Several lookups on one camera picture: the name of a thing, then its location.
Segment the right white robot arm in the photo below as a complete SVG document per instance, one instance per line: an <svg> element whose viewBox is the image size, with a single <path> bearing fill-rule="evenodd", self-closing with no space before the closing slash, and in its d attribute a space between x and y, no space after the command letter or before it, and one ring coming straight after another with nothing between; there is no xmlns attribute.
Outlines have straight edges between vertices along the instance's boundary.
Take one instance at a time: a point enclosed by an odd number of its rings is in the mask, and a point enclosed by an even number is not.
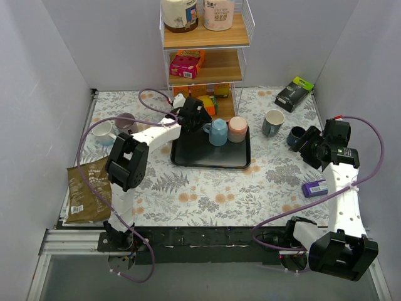
<svg viewBox="0 0 401 301"><path fill-rule="evenodd" d="M312 271L358 281L378 255L378 244L369 240L358 202L358 151L348 147L351 126L341 117L326 121L323 130L311 126L293 145L303 161L323 171L328 188L329 225L326 231L298 217L283 234L291 249L301 245Z"/></svg>

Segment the slate blue mug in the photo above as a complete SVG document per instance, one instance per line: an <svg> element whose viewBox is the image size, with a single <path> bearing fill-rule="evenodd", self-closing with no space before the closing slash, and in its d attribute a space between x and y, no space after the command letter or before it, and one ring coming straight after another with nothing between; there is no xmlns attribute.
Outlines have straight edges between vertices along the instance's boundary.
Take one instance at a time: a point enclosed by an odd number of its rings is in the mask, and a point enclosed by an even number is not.
<svg viewBox="0 0 401 301"><path fill-rule="evenodd" d="M273 137L284 123L284 114L280 110L272 109L265 113L262 132L266 137Z"/></svg>

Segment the light blue faceted mug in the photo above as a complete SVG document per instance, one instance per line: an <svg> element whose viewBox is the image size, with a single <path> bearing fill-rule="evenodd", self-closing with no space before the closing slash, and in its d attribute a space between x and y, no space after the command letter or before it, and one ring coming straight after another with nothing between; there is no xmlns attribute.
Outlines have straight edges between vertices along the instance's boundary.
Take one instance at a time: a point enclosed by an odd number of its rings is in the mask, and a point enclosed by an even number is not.
<svg viewBox="0 0 401 301"><path fill-rule="evenodd" d="M223 146L227 142L228 127L222 119L205 124L203 131L209 134L209 142L215 147Z"/></svg>

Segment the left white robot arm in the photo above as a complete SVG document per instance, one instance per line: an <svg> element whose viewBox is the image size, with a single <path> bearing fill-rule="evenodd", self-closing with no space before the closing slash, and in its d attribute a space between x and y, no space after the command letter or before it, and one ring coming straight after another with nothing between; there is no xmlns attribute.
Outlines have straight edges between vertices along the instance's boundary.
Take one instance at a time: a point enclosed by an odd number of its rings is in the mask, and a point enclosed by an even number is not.
<svg viewBox="0 0 401 301"><path fill-rule="evenodd" d="M204 103L194 97L173 101L174 109L160 122L134 134L119 134L108 157L105 170L112 189L114 209L103 225L110 242L118 250L133 244L133 189L145 177L148 155L182 134L195 132L212 120Z"/></svg>

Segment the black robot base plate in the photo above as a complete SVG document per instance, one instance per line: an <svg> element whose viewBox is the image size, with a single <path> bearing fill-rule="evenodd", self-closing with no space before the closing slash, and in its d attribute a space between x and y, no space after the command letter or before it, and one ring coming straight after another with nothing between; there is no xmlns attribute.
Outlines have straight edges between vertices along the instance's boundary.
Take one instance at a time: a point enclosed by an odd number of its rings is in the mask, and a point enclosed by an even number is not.
<svg viewBox="0 0 401 301"><path fill-rule="evenodd" d="M97 250L128 253L138 265L152 263L262 263L304 270L308 254L298 251L283 227L248 226L139 226L139 236L106 230L99 235Z"/></svg>

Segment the white and blue mug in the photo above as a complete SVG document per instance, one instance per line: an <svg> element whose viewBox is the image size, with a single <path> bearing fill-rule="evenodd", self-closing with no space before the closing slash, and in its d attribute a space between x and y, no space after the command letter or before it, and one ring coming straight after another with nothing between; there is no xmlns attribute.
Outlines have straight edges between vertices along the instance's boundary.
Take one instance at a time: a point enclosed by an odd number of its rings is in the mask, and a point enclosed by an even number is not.
<svg viewBox="0 0 401 301"><path fill-rule="evenodd" d="M100 143L102 146L113 145L117 137L110 121L105 121L98 124L91 130L91 132L95 136L95 139L98 141L98 143Z"/></svg>

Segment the pink mug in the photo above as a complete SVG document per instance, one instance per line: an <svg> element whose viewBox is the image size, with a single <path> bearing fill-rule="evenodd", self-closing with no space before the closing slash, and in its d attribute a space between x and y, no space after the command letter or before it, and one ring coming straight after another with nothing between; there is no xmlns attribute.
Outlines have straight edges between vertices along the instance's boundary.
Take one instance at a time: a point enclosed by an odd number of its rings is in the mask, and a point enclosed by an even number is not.
<svg viewBox="0 0 401 301"><path fill-rule="evenodd" d="M231 118L227 124L228 133L227 138L233 143L240 143L245 139L248 124L246 119L235 116Z"/></svg>

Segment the lavender purple mug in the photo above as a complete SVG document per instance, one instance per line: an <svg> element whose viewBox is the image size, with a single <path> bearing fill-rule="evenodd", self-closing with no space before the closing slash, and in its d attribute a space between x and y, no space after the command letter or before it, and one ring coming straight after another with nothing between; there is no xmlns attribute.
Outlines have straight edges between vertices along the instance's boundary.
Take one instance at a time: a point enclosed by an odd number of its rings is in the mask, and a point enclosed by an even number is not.
<svg viewBox="0 0 401 301"><path fill-rule="evenodd" d="M138 126L134 121L134 116L130 113L122 113L115 119L115 127L119 133L126 133L128 135L138 132Z"/></svg>

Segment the navy blue mug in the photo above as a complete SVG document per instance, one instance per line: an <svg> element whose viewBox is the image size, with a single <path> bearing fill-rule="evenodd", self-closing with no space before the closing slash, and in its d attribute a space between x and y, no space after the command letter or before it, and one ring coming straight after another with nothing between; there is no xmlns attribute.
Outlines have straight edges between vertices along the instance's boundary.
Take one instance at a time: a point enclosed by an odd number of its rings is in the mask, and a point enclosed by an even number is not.
<svg viewBox="0 0 401 301"><path fill-rule="evenodd" d="M300 126L293 127L287 136L287 144L292 147L305 134L306 130Z"/></svg>

